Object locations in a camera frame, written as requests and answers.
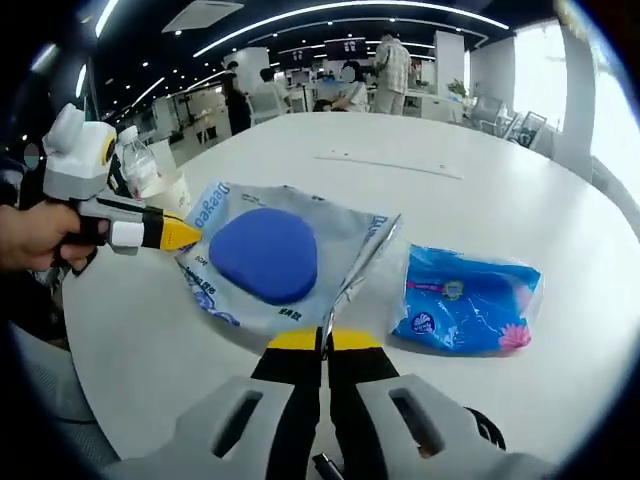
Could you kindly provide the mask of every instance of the human hand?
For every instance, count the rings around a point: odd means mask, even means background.
[[[101,221],[99,232],[108,229],[109,222]],[[80,233],[80,217],[65,205],[42,202],[26,211],[0,207],[0,270],[47,270],[68,233]],[[63,245],[60,255],[83,270],[95,248]]]

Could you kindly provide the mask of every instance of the sticker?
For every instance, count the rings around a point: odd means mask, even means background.
[[[459,280],[447,282],[442,287],[442,294],[449,300],[458,300],[464,293],[464,284]]]
[[[411,320],[411,330],[418,334],[433,333],[436,330],[436,322],[427,312],[422,312]]]

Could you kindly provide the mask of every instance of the person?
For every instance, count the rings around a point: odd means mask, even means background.
[[[378,74],[378,92],[374,111],[387,115],[402,115],[409,88],[411,56],[400,43],[398,34],[387,30],[376,50],[374,60]]]
[[[101,233],[109,228],[100,223]],[[60,242],[68,233],[80,233],[80,217],[63,204],[41,202],[29,210],[0,206],[0,272],[44,271],[51,267]],[[95,246],[62,245],[60,256],[82,271]]]
[[[342,78],[349,82],[349,87],[340,92],[339,98],[331,105],[332,110],[347,112],[368,112],[367,85],[364,81],[362,67],[355,60],[345,62],[342,67]]]
[[[284,88],[284,85],[274,80],[275,72],[273,69],[263,68],[260,70],[260,77],[264,83],[256,89],[256,93],[275,93],[278,97],[278,103],[282,112],[286,112],[291,108],[289,92]]]
[[[251,110],[244,92],[238,86],[238,62],[231,62],[227,72],[222,75],[222,94],[226,99],[229,111],[231,135],[237,135],[251,127]]]

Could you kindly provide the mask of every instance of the blue sponge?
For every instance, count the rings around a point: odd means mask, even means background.
[[[273,208],[232,220],[211,239],[209,259],[230,282],[271,305],[301,300],[318,277],[313,230]]]

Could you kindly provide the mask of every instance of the white pillar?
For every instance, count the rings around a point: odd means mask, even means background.
[[[436,32],[436,75],[438,95],[447,97],[447,85],[464,80],[464,37],[448,32]]]
[[[159,139],[166,138],[171,135],[171,132],[179,130],[173,102],[167,97],[160,97],[153,102],[153,114],[156,118],[156,130]]]
[[[260,70],[269,68],[269,53],[266,48],[251,47],[224,57],[225,67],[230,62],[238,62],[238,84],[240,90],[252,93],[262,84]]]
[[[567,108],[554,161],[591,182],[591,139],[596,112],[596,78],[589,44],[562,27],[567,62]]]

